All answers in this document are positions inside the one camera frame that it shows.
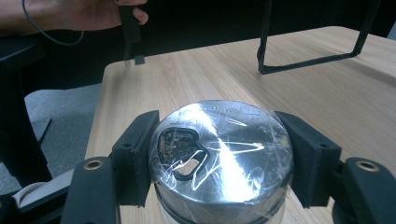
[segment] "plastic wrap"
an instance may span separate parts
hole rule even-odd
[[[285,201],[292,151],[281,123],[233,101],[186,105],[151,139],[151,179],[181,222],[266,222]]]

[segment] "wood grain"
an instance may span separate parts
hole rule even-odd
[[[349,52],[358,32],[327,27],[269,37],[266,64]],[[202,100],[226,99],[291,113],[343,148],[342,160],[378,161],[396,175],[396,42],[370,35],[361,55],[262,76],[260,40],[191,49],[106,68],[87,158],[107,156],[136,116],[160,117]],[[303,209],[291,192],[282,223],[332,223],[328,207]],[[122,207],[122,223],[165,223],[155,192],[146,208]]]

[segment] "hand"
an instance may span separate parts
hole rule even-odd
[[[147,0],[25,0],[29,15],[45,31],[92,31],[121,24],[119,6],[139,6]],[[149,15],[134,8],[131,13],[145,24]],[[23,13],[21,1],[0,0],[0,36],[30,35],[37,29]]]
[[[146,2],[147,0],[59,0],[58,15],[62,19],[59,23],[70,30],[112,28],[121,23],[119,6],[139,6]],[[149,19],[149,15],[137,7],[131,13],[140,24],[145,24]]]

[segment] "gray carpet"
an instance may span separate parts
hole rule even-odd
[[[66,91],[36,91],[25,98],[31,121],[51,118],[41,144],[52,176],[84,160],[101,85]],[[20,189],[0,163],[0,195]]]

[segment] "finger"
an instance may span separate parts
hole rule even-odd
[[[149,15],[145,11],[141,10],[138,7],[135,7],[132,12],[133,12],[134,16],[139,20],[140,25],[143,25],[146,22],[148,22]]]
[[[148,0],[114,0],[119,6],[139,6],[147,3]]]

